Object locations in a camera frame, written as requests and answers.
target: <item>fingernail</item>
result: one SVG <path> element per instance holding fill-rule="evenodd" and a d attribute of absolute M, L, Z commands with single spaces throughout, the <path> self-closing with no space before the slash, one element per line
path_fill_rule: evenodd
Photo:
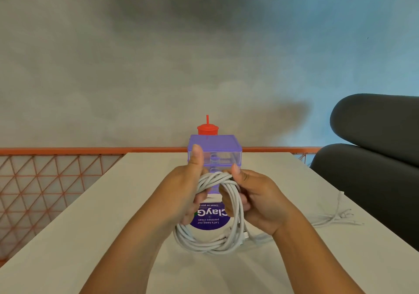
<path fill-rule="evenodd" d="M 237 164 L 233 164 L 233 167 L 234 167 L 234 171 L 235 171 L 237 174 L 240 174 L 240 167 L 238 167 L 238 166 L 237 166 Z"/>
<path fill-rule="evenodd" d="M 198 144 L 194 144 L 192 146 L 192 155 L 195 157 L 198 157 L 199 155 L 199 145 Z"/>

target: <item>dark cushion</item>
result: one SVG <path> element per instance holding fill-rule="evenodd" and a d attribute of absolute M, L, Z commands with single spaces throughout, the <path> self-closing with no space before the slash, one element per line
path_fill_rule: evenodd
<path fill-rule="evenodd" d="M 347 96 L 330 126 L 350 143 L 419 167 L 419 96 Z"/>
<path fill-rule="evenodd" d="M 332 144 L 311 168 L 419 250 L 419 169 L 348 144 Z"/>

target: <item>white table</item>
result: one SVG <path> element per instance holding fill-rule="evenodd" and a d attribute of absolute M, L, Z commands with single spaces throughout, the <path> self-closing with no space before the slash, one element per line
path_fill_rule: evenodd
<path fill-rule="evenodd" d="M 78 293 L 124 224 L 184 153 L 127 154 L 0 269 L 0 293 Z M 338 191 L 289 153 L 244 153 L 243 168 L 270 176 L 303 213 L 334 212 Z M 419 252 L 348 198 L 364 226 L 318 229 L 366 293 L 418 293 Z M 190 254 L 170 236 L 148 293 L 292 293 L 274 243 L 228 256 Z"/>

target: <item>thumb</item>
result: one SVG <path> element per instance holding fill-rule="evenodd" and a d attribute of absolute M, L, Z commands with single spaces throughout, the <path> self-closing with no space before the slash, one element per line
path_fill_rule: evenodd
<path fill-rule="evenodd" d="M 260 186 L 260 182 L 257 177 L 252 176 L 248 171 L 241 170 L 237 164 L 233 164 L 231 168 L 231 174 L 233 179 L 240 187 L 243 187 L 249 192 L 255 192 Z"/>
<path fill-rule="evenodd" d="M 201 146 L 194 144 L 192 146 L 192 156 L 189 158 L 187 172 L 196 180 L 201 177 L 202 168 L 204 167 L 204 152 Z"/>

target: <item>hand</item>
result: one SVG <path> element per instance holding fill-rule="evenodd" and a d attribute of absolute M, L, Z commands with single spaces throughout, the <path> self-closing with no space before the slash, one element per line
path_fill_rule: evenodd
<path fill-rule="evenodd" d="M 200 203 L 207 198 L 208 190 L 196 194 L 199 178 L 207 172 L 204 168 L 202 148 L 194 145 L 189 163 L 172 170 L 146 203 L 153 204 L 168 214 L 173 224 L 191 223 Z"/>
<path fill-rule="evenodd" d="M 269 235 L 273 235 L 288 219 L 296 207 L 285 197 L 269 177 L 252 170 L 240 170 L 234 164 L 230 173 L 241 188 L 244 219 Z M 228 193 L 220 185 L 225 212 L 233 216 Z"/>

